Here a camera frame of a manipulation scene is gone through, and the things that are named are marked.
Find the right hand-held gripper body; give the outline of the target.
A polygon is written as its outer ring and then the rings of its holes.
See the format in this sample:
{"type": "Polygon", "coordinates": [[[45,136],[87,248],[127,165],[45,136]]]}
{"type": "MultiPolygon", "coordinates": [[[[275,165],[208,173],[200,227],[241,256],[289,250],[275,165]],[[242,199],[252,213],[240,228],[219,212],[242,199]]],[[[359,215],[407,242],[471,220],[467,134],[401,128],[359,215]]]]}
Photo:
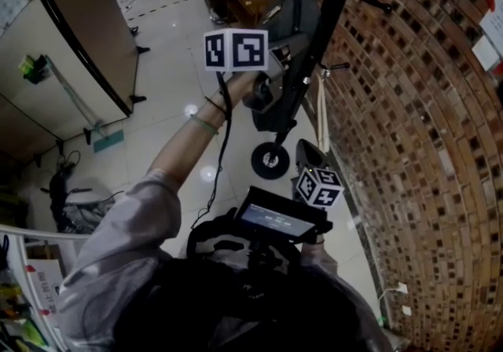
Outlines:
{"type": "Polygon", "coordinates": [[[344,187],[326,154],[305,139],[296,146],[296,171],[291,180],[293,200],[326,210],[343,195],[344,187]]]}

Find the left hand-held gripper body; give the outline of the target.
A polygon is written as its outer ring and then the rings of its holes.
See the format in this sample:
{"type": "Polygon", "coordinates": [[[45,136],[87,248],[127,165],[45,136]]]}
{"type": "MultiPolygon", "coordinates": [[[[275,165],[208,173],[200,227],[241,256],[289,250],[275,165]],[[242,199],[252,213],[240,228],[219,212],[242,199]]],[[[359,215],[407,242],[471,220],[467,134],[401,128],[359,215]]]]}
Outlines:
{"type": "Polygon", "coordinates": [[[264,113],[280,100],[287,65],[278,62],[274,49],[288,46],[293,58],[292,36],[271,42],[266,30],[226,28],[204,34],[203,43],[207,71],[258,74],[251,93],[244,97],[248,108],[264,113]]]}

